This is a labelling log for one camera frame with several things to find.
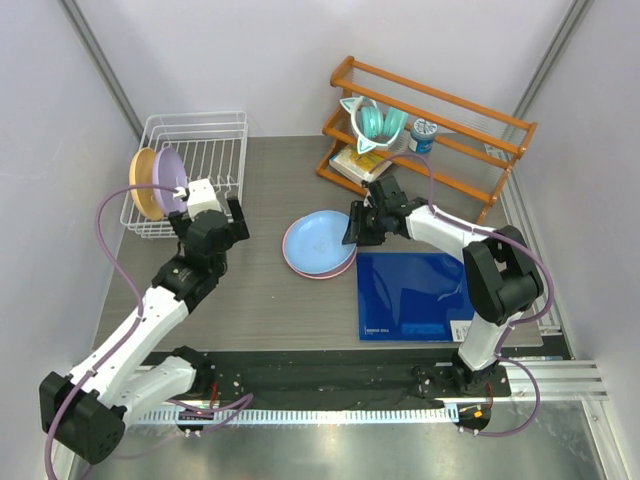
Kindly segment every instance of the red wire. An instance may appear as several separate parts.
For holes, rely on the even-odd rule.
[[[218,399],[218,382],[211,385],[213,393],[211,393],[211,401],[209,402],[209,408],[213,408],[213,404]]]
[[[491,387],[491,382],[487,383],[487,392],[489,393],[489,410],[493,407],[493,387]]]

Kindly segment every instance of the blue folder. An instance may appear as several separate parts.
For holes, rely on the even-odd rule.
[[[356,262],[360,340],[462,340],[461,329],[468,327],[474,310],[464,267],[455,258],[358,253]]]

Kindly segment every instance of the pink plate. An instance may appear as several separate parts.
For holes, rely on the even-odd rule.
[[[286,233],[284,234],[284,238],[282,239],[282,255],[284,256],[284,260],[285,260],[285,262],[287,262],[287,265],[289,265],[291,270],[296,272],[298,275],[302,275],[305,278],[310,278],[311,280],[328,280],[330,278],[337,277],[341,273],[343,273],[346,270],[348,270],[349,267],[351,266],[351,264],[353,263],[353,261],[356,259],[356,251],[355,250],[353,251],[353,254],[342,265],[340,265],[340,266],[338,266],[338,267],[334,268],[333,270],[330,270],[330,271],[328,271],[326,273],[321,273],[321,274],[318,274],[318,275],[309,275],[307,273],[302,273],[301,271],[297,270],[293,265],[291,265],[291,263],[289,262],[289,259],[287,258],[286,248],[285,247],[287,245],[287,238],[289,237],[289,232],[291,232],[291,229],[300,220],[302,220],[302,219],[298,219],[298,220],[296,220],[295,222],[293,222],[291,224],[291,226],[287,229]]]

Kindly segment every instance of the wire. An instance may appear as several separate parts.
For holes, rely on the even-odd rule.
[[[491,382],[487,382],[487,393],[489,394],[489,406],[487,408],[491,410],[493,408],[493,387]]]
[[[118,196],[118,195],[120,195],[122,193],[129,192],[131,190],[148,189],[148,188],[155,188],[155,189],[158,189],[158,190],[166,190],[168,192],[175,192],[176,191],[175,188],[166,187],[166,186],[163,186],[163,185],[155,185],[155,184],[131,185],[131,186],[128,186],[128,187],[121,188],[121,189],[113,192],[112,194],[106,196],[102,200],[102,202],[100,202],[100,205],[98,206],[98,209],[96,211],[96,217],[95,217],[95,223],[94,223],[94,229],[95,229],[96,238],[98,239],[98,243],[100,244],[100,248],[102,248],[102,251],[107,256],[107,259],[109,260],[109,262],[111,262],[111,264],[113,265],[115,270],[122,276],[122,278],[124,278],[125,282],[127,282],[127,285],[129,285],[129,288],[134,293],[134,295],[136,297],[136,302],[137,302],[137,305],[138,305],[138,316],[136,317],[136,319],[134,320],[133,324],[131,325],[131,328],[129,328],[129,330],[127,330],[127,333],[125,333],[122,336],[122,338],[115,343],[115,345],[113,347],[111,347],[102,357],[100,357],[96,361],[96,363],[91,367],[91,369],[87,370],[87,372],[80,379],[80,381],[73,386],[73,388],[71,389],[69,394],[65,397],[65,399],[60,404],[60,407],[58,408],[58,411],[54,415],[53,420],[51,421],[51,425],[49,426],[49,431],[47,432],[47,439],[45,441],[45,447],[44,447],[44,468],[45,468],[45,472],[47,473],[47,477],[50,480],[58,480],[58,477],[56,476],[56,473],[55,473],[55,471],[53,469],[53,462],[51,460],[51,453],[52,453],[52,450],[53,450],[53,440],[55,439],[56,431],[58,430],[58,427],[60,426],[60,421],[62,420],[62,417],[64,416],[65,412],[69,408],[69,405],[71,404],[73,399],[76,397],[78,392],[85,385],[85,383],[87,383],[89,381],[89,379],[91,377],[93,377],[97,373],[97,370],[102,365],[104,365],[105,362],[107,362],[109,360],[109,358],[111,358],[113,356],[113,354],[116,353],[118,351],[118,349],[120,349],[120,347],[122,347],[122,345],[124,345],[127,340],[129,340],[129,338],[131,338],[131,336],[134,334],[134,332],[136,331],[136,329],[140,325],[140,322],[142,321],[142,315],[144,313],[144,304],[142,302],[142,295],[140,295],[140,292],[136,288],[136,285],[133,282],[133,280],[131,279],[131,277],[127,274],[127,272],[124,271],[124,269],[120,266],[118,261],[115,259],[115,257],[113,256],[113,254],[109,250],[109,247],[107,247],[107,244],[104,241],[104,236],[102,234],[102,226],[100,224],[100,220],[102,218],[102,212],[103,212],[105,206],[114,197],[116,197],[116,196]]]
[[[217,399],[218,399],[218,382],[211,385],[211,401],[209,402],[209,408],[213,408],[213,404]]]
[[[231,415],[229,415],[227,418],[225,418],[224,420],[222,420],[220,423],[216,423],[214,425],[211,425],[209,427],[203,428],[202,430],[200,430],[200,434],[204,434],[204,433],[211,433],[211,432],[215,432],[217,430],[220,430],[222,427],[224,427],[225,425],[227,425],[228,423],[230,423],[231,421],[233,421],[234,419],[236,419],[238,417],[238,415],[240,415],[251,403],[251,401],[253,400],[253,395],[252,394],[247,394],[244,397],[242,397],[240,400],[238,400],[237,402],[234,402],[232,405],[237,404],[238,402],[242,402],[242,404],[238,407],[238,409],[233,412]],[[190,409],[191,408],[195,408],[192,405],[187,405]],[[228,405],[227,407],[222,407],[223,410],[227,410],[233,408],[231,405]],[[201,412],[206,412],[207,410],[216,410],[217,412],[220,411],[220,409],[207,409],[207,410],[202,410],[202,409],[197,409],[198,411]],[[156,443],[153,447],[145,450],[144,452],[141,453],[134,453],[131,455],[120,455],[120,454],[113,454],[112,457],[118,460],[137,460],[139,458],[144,458],[148,455],[150,455],[151,453],[155,452],[158,448],[162,447],[163,445],[166,445],[167,443],[175,440],[176,438],[182,438],[184,437],[184,434],[181,433],[177,433],[175,435],[171,435],[161,441],[159,441],[158,443]]]
[[[180,400],[169,400],[169,403],[173,403],[174,405],[177,405],[178,407],[182,407],[185,410],[189,410],[190,412],[220,413],[220,412],[224,412],[225,410],[231,410],[232,408],[236,408],[239,405],[242,405],[244,402],[251,401],[251,400],[253,400],[253,395],[251,393],[247,393],[241,399],[236,400],[235,402],[230,403],[229,405],[226,405],[224,407],[218,407],[218,408],[198,408],[198,407],[194,407],[193,405],[189,405],[188,403],[181,402]]]
[[[496,356],[496,360],[498,360],[498,362],[506,362],[506,363],[511,363],[512,365],[515,365],[519,368],[521,368],[525,374],[531,379],[531,383],[533,384],[533,389],[535,391],[536,394],[536,403],[535,403],[535,407],[533,409],[533,412],[531,413],[531,416],[529,416],[529,418],[519,427],[514,428],[512,430],[507,430],[506,432],[478,432],[477,430],[471,430],[470,428],[466,428],[466,427],[460,427],[461,431],[465,431],[468,433],[471,433],[473,435],[479,435],[479,436],[483,436],[483,437],[506,437],[509,435],[514,435],[516,433],[521,432],[522,430],[524,430],[525,428],[527,428],[529,425],[531,425],[534,420],[536,419],[536,417],[538,416],[538,412],[540,411],[540,388],[538,386],[538,382],[536,382],[535,377],[533,376],[533,374],[531,373],[531,371],[522,363],[516,361],[516,360],[512,360],[509,358],[505,358],[502,357],[500,355],[500,350],[502,348],[502,346],[504,345],[505,340],[507,339],[507,337],[509,336],[509,333],[511,332],[511,330],[513,330],[515,328],[516,325],[520,325],[523,323],[528,323],[528,322],[533,322],[535,320],[538,320],[539,318],[542,318],[544,315],[546,315],[547,313],[549,313],[549,311],[551,310],[551,307],[553,306],[553,302],[555,300],[555,285],[553,284],[553,279],[551,278],[551,272],[549,271],[549,269],[542,263],[542,260],[540,260],[540,258],[530,249],[528,249],[527,247],[525,247],[524,245],[522,245],[521,243],[505,237],[504,235],[501,235],[497,232],[494,232],[492,230],[487,230],[485,228],[482,227],[476,227],[476,226],[471,226],[467,223],[463,223],[461,221],[455,220],[451,217],[449,217],[448,215],[443,215],[442,213],[438,212],[433,204],[433,196],[434,196],[434,191],[435,191],[435,181],[434,181],[434,171],[431,168],[431,164],[429,162],[429,159],[423,155],[418,155],[417,153],[413,153],[413,152],[405,152],[405,153],[399,153],[399,154],[395,154],[395,155],[391,155],[389,157],[387,157],[384,161],[378,163],[376,166],[374,166],[369,173],[373,172],[375,169],[380,168],[380,166],[384,165],[386,162],[394,162],[397,158],[401,158],[401,157],[412,157],[412,158],[417,158],[418,160],[421,160],[425,167],[427,168],[427,172],[429,174],[429,197],[427,199],[427,204],[429,207],[429,210],[431,211],[431,213],[433,213],[434,216],[436,216],[437,218],[439,218],[440,220],[443,220],[444,222],[449,223],[450,225],[453,225],[454,227],[460,228],[461,230],[467,231],[467,232],[471,232],[472,234],[475,233],[479,233],[482,235],[485,235],[487,237],[491,237],[491,238],[495,238],[496,240],[499,240],[503,243],[506,243],[514,248],[516,248],[517,250],[520,250],[522,253],[524,253],[525,255],[527,255],[529,258],[531,258],[531,260],[533,260],[533,262],[536,264],[536,266],[540,269],[540,271],[542,272],[542,275],[544,276],[545,282],[547,283],[547,301],[544,304],[544,306],[542,307],[542,309],[537,312],[534,313],[533,315],[526,317],[526,318],[521,318],[519,320],[513,320],[511,322],[509,322],[508,327],[504,330],[504,332],[502,333],[502,336],[498,339],[498,342],[496,343],[496,348],[494,349],[494,355]]]

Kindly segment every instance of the can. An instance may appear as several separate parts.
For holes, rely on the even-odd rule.
[[[413,122],[409,138],[409,150],[416,153],[429,153],[433,147],[433,140],[436,138],[438,125],[418,118]]]

